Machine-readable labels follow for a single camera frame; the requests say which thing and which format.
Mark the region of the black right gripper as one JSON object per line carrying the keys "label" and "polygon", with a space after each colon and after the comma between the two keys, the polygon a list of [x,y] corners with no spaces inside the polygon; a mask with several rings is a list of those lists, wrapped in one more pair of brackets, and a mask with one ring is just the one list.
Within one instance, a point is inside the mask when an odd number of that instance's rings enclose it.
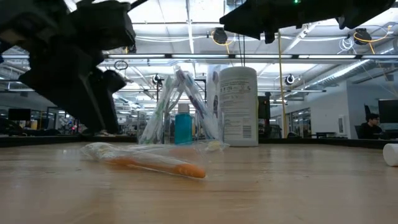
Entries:
{"label": "black right gripper", "polygon": [[305,13],[314,0],[247,0],[219,19],[224,30],[260,40],[275,41],[275,33],[288,26],[306,23]]}

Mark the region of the clear plastic container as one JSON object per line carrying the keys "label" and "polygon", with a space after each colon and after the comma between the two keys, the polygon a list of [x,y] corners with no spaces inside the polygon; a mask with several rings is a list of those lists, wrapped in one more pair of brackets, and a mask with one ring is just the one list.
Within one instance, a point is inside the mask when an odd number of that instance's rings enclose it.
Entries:
{"label": "clear plastic container", "polygon": [[[199,129],[202,128],[200,120],[199,120],[199,115],[198,113],[195,114],[197,116],[197,120],[199,121]],[[174,124],[172,124],[172,117],[170,113],[166,110],[164,113],[164,118],[163,118],[163,134],[162,134],[162,143],[161,144],[167,144],[170,141],[170,138],[172,138],[172,141],[174,141],[174,134],[175,134],[175,120]],[[200,141],[207,142],[208,144],[216,144],[220,145],[220,147],[223,147],[223,140],[219,139],[207,139],[206,136],[204,139],[200,139]]]}

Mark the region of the black aluminium table frame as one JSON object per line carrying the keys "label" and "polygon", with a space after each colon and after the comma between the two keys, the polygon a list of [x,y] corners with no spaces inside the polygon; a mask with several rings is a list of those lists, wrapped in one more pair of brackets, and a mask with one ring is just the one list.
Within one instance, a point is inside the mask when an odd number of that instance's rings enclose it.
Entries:
{"label": "black aluminium table frame", "polygon": [[[137,140],[125,136],[12,136],[0,137],[0,147],[33,146],[44,144],[64,144],[73,142],[123,142],[136,143]],[[386,144],[398,144],[393,140],[369,139],[264,139],[259,138],[259,144],[325,144],[332,146],[363,147],[369,149],[383,149]]]}

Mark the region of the green toothbrush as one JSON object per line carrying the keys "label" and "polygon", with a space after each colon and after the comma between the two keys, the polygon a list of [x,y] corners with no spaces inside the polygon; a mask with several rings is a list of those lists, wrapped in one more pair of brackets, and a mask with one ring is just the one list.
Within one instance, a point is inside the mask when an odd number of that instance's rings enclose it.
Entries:
{"label": "green toothbrush", "polygon": [[139,138],[139,144],[161,144],[163,134],[163,118],[168,108],[171,93],[174,88],[173,78],[166,78],[163,84],[160,98],[156,104],[154,112],[148,120],[142,135]]}

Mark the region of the long ceiling light strip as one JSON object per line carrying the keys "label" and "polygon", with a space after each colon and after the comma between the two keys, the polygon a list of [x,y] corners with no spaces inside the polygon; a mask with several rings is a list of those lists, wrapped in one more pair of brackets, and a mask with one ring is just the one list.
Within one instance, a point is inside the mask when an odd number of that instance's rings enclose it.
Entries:
{"label": "long ceiling light strip", "polygon": [[385,60],[396,59],[398,55],[376,54],[376,55],[298,55],[298,54],[105,54],[105,58],[113,59],[139,59],[139,58],[180,58],[180,59],[369,59]]}

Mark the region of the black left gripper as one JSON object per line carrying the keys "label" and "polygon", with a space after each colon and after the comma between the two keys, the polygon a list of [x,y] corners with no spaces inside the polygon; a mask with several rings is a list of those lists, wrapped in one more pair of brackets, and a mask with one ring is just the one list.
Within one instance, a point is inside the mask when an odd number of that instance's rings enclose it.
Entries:
{"label": "black left gripper", "polygon": [[[108,133],[119,131],[113,94],[126,82],[117,72],[97,67],[104,61],[98,45],[85,40],[51,40],[31,45],[27,51],[30,69],[19,77],[20,82],[87,128],[104,128]],[[88,80],[79,76],[93,78],[93,92]]]}

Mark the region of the orange toothbrush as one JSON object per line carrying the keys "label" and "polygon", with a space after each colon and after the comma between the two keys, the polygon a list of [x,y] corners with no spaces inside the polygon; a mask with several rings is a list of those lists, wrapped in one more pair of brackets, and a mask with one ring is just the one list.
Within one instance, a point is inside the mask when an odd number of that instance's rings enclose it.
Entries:
{"label": "orange toothbrush", "polygon": [[137,167],[197,179],[206,177],[204,168],[184,158],[185,156],[197,158],[196,150],[191,147],[161,145],[119,147],[105,142],[94,142],[83,146],[81,152],[94,161],[106,164]]}

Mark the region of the purple toothbrush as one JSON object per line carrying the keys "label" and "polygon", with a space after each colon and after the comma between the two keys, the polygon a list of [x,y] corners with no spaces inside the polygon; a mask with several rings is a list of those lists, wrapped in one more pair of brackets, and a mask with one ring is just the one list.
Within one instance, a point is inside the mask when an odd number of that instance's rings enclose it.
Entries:
{"label": "purple toothbrush", "polygon": [[183,85],[183,90],[188,96],[191,104],[199,115],[201,126],[205,132],[207,139],[219,139],[218,120],[215,115],[207,107],[199,88],[196,86],[195,80],[188,72],[184,72],[180,66],[174,66],[175,76]]}

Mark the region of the silver ceiling duct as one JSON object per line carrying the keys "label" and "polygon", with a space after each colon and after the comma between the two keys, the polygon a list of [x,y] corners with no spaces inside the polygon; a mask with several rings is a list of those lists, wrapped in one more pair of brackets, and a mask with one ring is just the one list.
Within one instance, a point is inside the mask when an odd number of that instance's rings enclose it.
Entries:
{"label": "silver ceiling duct", "polygon": [[359,60],[351,64],[340,65],[323,73],[307,83],[303,89],[309,90],[316,86],[328,86],[357,74],[370,71],[374,68],[387,68],[387,62],[382,60]]}

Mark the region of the person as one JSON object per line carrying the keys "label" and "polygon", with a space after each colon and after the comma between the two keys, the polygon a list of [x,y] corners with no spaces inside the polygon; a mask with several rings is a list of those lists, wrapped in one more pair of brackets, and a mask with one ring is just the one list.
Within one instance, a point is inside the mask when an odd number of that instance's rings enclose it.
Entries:
{"label": "person", "polygon": [[383,130],[379,127],[379,115],[370,113],[366,122],[356,127],[358,139],[381,139]]}

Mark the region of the black computer monitor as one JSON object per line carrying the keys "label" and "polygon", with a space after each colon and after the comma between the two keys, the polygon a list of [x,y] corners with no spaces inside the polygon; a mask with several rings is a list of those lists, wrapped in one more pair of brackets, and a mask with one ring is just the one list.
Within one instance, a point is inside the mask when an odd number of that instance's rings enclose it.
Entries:
{"label": "black computer monitor", "polygon": [[381,123],[398,123],[398,100],[379,100],[378,107]]}
{"label": "black computer monitor", "polygon": [[8,119],[11,121],[29,121],[31,118],[31,109],[9,108]]}

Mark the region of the small teal mouthwash bottle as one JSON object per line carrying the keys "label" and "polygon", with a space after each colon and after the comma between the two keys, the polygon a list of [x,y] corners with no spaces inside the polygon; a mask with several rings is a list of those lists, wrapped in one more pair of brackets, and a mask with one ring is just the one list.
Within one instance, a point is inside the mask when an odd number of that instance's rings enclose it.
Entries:
{"label": "small teal mouthwash bottle", "polygon": [[382,153],[387,165],[398,167],[398,144],[386,144]]}
{"label": "small teal mouthwash bottle", "polygon": [[192,142],[192,117],[188,103],[179,103],[175,115],[175,144]]}

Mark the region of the white wipes canister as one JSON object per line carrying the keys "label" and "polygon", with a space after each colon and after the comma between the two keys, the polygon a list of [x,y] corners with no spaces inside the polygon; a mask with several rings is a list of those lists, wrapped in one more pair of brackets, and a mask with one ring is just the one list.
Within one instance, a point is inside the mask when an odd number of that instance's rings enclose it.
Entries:
{"label": "white wipes canister", "polygon": [[223,141],[232,147],[256,147],[258,134],[257,72],[250,67],[220,71],[218,109]]}

